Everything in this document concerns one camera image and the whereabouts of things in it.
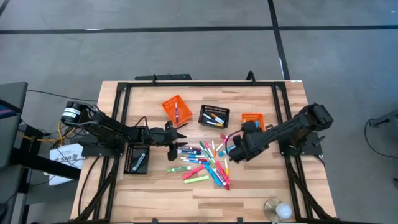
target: orange plastic basket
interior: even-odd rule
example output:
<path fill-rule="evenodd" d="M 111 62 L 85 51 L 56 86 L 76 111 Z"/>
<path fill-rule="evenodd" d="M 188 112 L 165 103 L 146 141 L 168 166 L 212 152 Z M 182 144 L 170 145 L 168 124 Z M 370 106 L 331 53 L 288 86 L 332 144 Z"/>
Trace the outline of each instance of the orange plastic basket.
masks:
<path fill-rule="evenodd" d="M 178 106 L 178 123 L 175 117 L 175 103 Z M 184 103 L 180 95 L 177 95 L 166 102 L 162 103 L 163 109 L 166 111 L 169 118 L 173 121 L 175 126 L 183 124 L 192 118 L 192 112 L 188 106 Z"/>
<path fill-rule="evenodd" d="M 242 123 L 248 122 L 248 121 L 259 121 L 259 127 L 261 128 L 262 131 L 265 131 L 264 127 L 264 117 L 262 114 L 242 114 Z"/>

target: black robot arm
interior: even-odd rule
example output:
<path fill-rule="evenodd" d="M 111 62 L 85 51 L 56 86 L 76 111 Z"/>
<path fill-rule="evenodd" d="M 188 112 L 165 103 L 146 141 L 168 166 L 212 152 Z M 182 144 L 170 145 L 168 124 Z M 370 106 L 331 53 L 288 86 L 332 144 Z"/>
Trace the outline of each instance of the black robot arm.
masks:
<path fill-rule="evenodd" d="M 301 109 L 291 120 L 264 132 L 253 121 L 248 121 L 242 124 L 243 136 L 233 138 L 236 148 L 229 152 L 230 160 L 249 161 L 267 149 L 269 143 L 282 138 L 289 138 L 292 146 L 300 147 L 305 144 L 308 134 L 327 129 L 332 122 L 326 108 L 316 103 Z"/>

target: marker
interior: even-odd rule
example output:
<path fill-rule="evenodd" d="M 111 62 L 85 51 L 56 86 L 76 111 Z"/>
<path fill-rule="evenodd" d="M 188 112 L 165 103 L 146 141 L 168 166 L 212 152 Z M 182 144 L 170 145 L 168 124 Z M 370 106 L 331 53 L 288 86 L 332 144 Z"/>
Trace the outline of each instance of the marker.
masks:
<path fill-rule="evenodd" d="M 203 177 L 197 177 L 197 178 L 192 178 L 188 180 L 184 180 L 184 184 L 189 184 L 189 183 L 194 183 L 198 181 L 203 181 L 203 180 L 208 180 L 210 177 L 209 175 L 203 176 Z"/>
<path fill-rule="evenodd" d="M 191 170 L 192 167 L 191 166 L 186 166 L 186 167 L 174 167 L 174 168 L 170 168 L 167 169 L 167 172 L 178 172 L 178 171 L 187 171 L 187 170 Z"/>
<path fill-rule="evenodd" d="M 205 155 L 187 155 L 188 158 L 206 158 Z"/>
<path fill-rule="evenodd" d="M 221 165 L 220 165 L 220 162 L 219 162 L 219 161 L 216 161 L 216 166 L 217 166 L 217 168 L 218 168 L 218 171 L 220 172 L 220 174 L 223 176 L 223 178 L 224 178 L 225 182 L 226 182 L 227 184 L 230 184 L 230 183 L 231 183 L 231 181 L 230 181 L 230 180 L 228 179 L 228 177 L 226 176 L 226 174 L 225 174 L 225 172 L 224 172 L 223 168 L 221 167 Z"/>
<path fill-rule="evenodd" d="M 233 150 L 233 149 L 235 149 L 235 148 L 236 148 L 236 146 L 235 146 L 235 145 L 233 145 L 233 146 L 231 146 L 231 147 L 227 148 L 227 151 L 228 151 L 228 153 L 229 153 L 229 152 L 231 152 L 231 150 Z"/>
<path fill-rule="evenodd" d="M 175 123 L 178 124 L 178 107 L 177 107 L 177 103 L 175 103 Z"/>
<path fill-rule="evenodd" d="M 219 149 L 221 149 L 221 147 L 223 147 L 225 142 L 226 142 L 226 139 L 224 139 L 223 142 L 217 147 L 216 152 L 218 152 Z"/>
<path fill-rule="evenodd" d="M 216 168 L 213 169 L 213 172 L 217 175 L 225 189 L 229 190 L 229 185 L 225 182 L 224 178 L 221 176 L 220 172 Z"/>
<path fill-rule="evenodd" d="M 216 147 L 214 147 L 214 140 L 211 140 L 211 146 L 213 148 L 213 155 L 216 157 Z"/>
<path fill-rule="evenodd" d="M 224 150 L 224 151 L 219 152 L 218 156 L 223 157 L 225 154 L 226 154 L 226 151 Z"/>
<path fill-rule="evenodd" d="M 221 187 L 223 184 L 220 182 L 220 180 L 218 179 L 218 177 L 216 176 L 216 174 L 212 171 L 212 169 L 210 168 L 209 165 L 205 166 L 207 172 L 211 175 L 211 177 L 214 179 L 214 181 L 216 182 L 216 184 Z"/>
<path fill-rule="evenodd" d="M 203 161 L 194 161 L 194 160 L 191 160 L 191 159 L 183 159 L 182 161 L 184 161 L 184 162 L 191 162 L 191 163 L 197 163 L 197 164 L 210 165 L 210 163 L 209 163 L 209 162 L 203 162 Z"/>
<path fill-rule="evenodd" d="M 194 168 L 189 173 L 182 175 L 182 179 L 185 180 L 185 179 L 191 177 L 193 174 L 196 174 L 197 172 L 203 170 L 204 168 L 205 168 L 205 165 L 200 165 L 200 166 Z"/>
<path fill-rule="evenodd" d="M 216 162 L 214 161 L 214 159 L 210 157 L 210 155 L 207 153 L 207 151 L 206 151 L 202 146 L 200 146 L 200 147 L 201 147 L 201 149 L 203 150 L 204 155 L 205 155 L 205 156 L 207 157 L 207 159 L 211 162 L 211 165 L 213 165 L 214 167 L 216 167 Z"/>
<path fill-rule="evenodd" d="M 179 150 L 177 150 L 177 152 L 178 153 L 185 153 L 185 154 L 201 155 L 201 151 L 196 151 L 196 150 L 179 149 Z"/>
<path fill-rule="evenodd" d="M 181 147 L 178 147 L 178 149 L 197 150 L 197 151 L 200 151 L 200 148 L 198 148 L 198 147 L 188 147 L 188 146 L 181 146 Z"/>
<path fill-rule="evenodd" d="M 221 124 L 224 124 L 224 121 L 221 119 L 221 118 L 219 118 L 219 117 L 217 117 L 215 114 L 210 114 L 212 117 L 214 117 L 214 119 L 217 121 L 217 122 L 219 122 L 219 123 L 221 123 Z"/>
<path fill-rule="evenodd" d="M 189 159 L 189 160 L 194 160 L 194 161 L 203 161 L 203 162 L 207 162 L 207 159 L 202 159 L 202 158 L 200 158 L 200 159 L 194 159 L 194 158 L 187 158 L 187 157 L 180 157 L 181 159 Z"/>
<path fill-rule="evenodd" d="M 214 154 L 211 152 L 210 146 L 209 146 L 209 144 L 207 144 L 207 142 L 205 142 L 205 146 L 206 146 L 207 151 L 208 151 L 209 154 L 211 155 L 211 157 L 214 157 Z"/>
<path fill-rule="evenodd" d="M 225 172 L 226 172 L 227 177 L 229 177 L 229 169 L 228 169 L 228 163 L 227 163 L 226 157 L 224 158 L 224 162 L 225 162 Z"/>
<path fill-rule="evenodd" d="M 146 153 L 147 153 L 147 151 L 145 150 L 141 154 L 141 156 L 138 158 L 138 161 L 137 161 L 136 165 L 134 165 L 134 167 L 132 168 L 132 171 L 137 171 L 138 170 L 139 166 L 141 165 L 141 162 L 144 160 L 145 156 L 147 155 Z"/>
<path fill-rule="evenodd" d="M 214 122 L 211 122 L 211 121 L 206 121 L 206 123 L 214 125 L 214 126 L 219 126 L 219 127 L 223 126 L 222 124 L 214 123 Z"/>

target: red marker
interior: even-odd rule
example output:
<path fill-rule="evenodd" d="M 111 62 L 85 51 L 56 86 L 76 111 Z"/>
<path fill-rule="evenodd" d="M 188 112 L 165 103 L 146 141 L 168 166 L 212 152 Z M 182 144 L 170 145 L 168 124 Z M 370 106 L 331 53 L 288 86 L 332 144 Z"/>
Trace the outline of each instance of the red marker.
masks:
<path fill-rule="evenodd" d="M 182 176 L 182 179 L 183 179 L 183 180 L 186 180 L 186 179 L 188 179 L 189 177 L 191 177 L 193 174 L 196 174 L 197 172 L 203 170 L 204 168 L 205 168 L 205 165 L 200 165 L 200 166 L 196 167 L 195 169 L 193 169 L 191 172 L 189 172 L 189 173 L 187 173 L 187 174 L 184 174 L 184 175 Z"/>
<path fill-rule="evenodd" d="M 226 176 L 226 174 L 225 174 L 223 168 L 221 167 L 219 161 L 216 161 L 216 166 L 217 166 L 217 169 L 218 169 L 218 171 L 220 172 L 220 174 L 223 176 L 225 182 L 226 182 L 227 184 L 230 184 L 231 181 L 230 181 L 230 180 L 228 179 L 228 177 Z"/>

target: wooden tabletop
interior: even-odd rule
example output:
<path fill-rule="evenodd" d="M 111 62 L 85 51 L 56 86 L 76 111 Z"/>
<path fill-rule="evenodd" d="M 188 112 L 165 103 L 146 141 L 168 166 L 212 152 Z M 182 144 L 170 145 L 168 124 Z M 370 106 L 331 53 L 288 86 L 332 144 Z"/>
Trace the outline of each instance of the wooden tabletop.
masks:
<path fill-rule="evenodd" d="M 117 83 L 103 82 L 99 94 L 98 106 L 108 116 L 112 114 Z M 290 108 L 295 115 L 308 104 L 303 83 L 286 81 L 286 87 Z M 133 126 L 142 116 L 147 116 L 149 127 L 164 127 L 169 118 L 162 103 L 175 95 L 180 95 L 193 113 L 189 125 L 179 129 L 180 133 L 187 136 L 179 141 L 188 142 L 191 146 L 198 146 L 199 141 L 211 140 L 218 145 L 221 133 L 229 134 L 240 128 L 242 113 L 262 113 L 265 125 L 277 125 L 274 100 L 268 86 L 134 87 L 131 89 L 126 125 Z M 279 92 L 285 121 L 281 96 Z M 198 116 L 203 104 L 229 108 L 231 114 L 228 128 L 217 129 L 199 124 Z M 122 105 L 123 100 L 118 109 L 119 121 Z M 195 168 L 197 165 L 187 164 L 180 159 L 170 162 L 167 160 L 167 151 L 167 147 L 151 147 L 147 175 L 123 174 L 125 157 L 121 158 L 111 222 L 150 222 L 152 218 L 157 218 L 160 222 L 235 222 L 237 217 L 243 217 L 246 222 L 263 222 L 268 221 L 264 214 L 264 204 L 270 198 L 292 204 L 285 161 L 279 154 L 277 142 L 271 143 L 269 149 L 249 162 L 229 162 L 229 191 L 218 188 L 212 179 L 184 184 L 184 172 L 167 173 L 165 170 L 188 165 Z M 84 162 L 71 218 L 77 217 L 81 187 L 94 159 L 88 158 Z M 223 161 L 223 158 L 217 157 L 217 160 Z M 327 213 L 335 216 L 322 163 L 313 156 L 302 156 L 302 160 L 309 191 Z M 97 191 L 101 166 L 102 158 L 88 178 L 83 192 L 82 209 Z M 208 175 L 206 170 L 199 173 L 199 176 L 203 175 Z M 304 217 L 302 195 L 298 189 L 297 192 Z M 107 198 L 108 193 L 105 192 L 100 217 L 104 217 Z"/>

